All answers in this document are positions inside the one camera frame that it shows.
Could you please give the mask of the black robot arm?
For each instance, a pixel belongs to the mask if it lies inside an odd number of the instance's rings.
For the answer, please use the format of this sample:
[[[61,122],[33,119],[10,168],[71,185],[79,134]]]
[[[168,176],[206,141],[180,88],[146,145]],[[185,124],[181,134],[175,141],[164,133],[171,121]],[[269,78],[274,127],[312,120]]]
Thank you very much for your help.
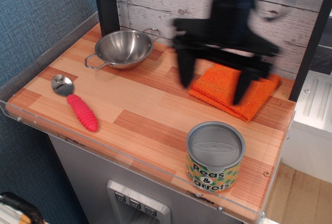
[[[262,56],[274,57],[280,47],[250,30],[248,18],[254,8],[255,0],[212,0],[209,18],[173,21],[176,31],[184,32],[173,38],[184,87],[193,79],[197,59],[240,70],[234,105],[241,103],[253,80],[269,76],[272,65]]]

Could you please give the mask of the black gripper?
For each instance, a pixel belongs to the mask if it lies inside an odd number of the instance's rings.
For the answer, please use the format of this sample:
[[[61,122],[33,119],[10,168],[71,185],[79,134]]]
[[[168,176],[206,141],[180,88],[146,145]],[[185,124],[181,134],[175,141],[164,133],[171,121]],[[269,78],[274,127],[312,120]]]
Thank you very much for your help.
[[[183,87],[190,85],[197,59],[241,71],[233,105],[241,103],[253,79],[268,76],[271,64],[261,58],[273,57],[280,49],[250,30],[248,17],[253,6],[254,0],[213,0],[207,19],[174,19],[178,34],[173,38],[173,46]]]

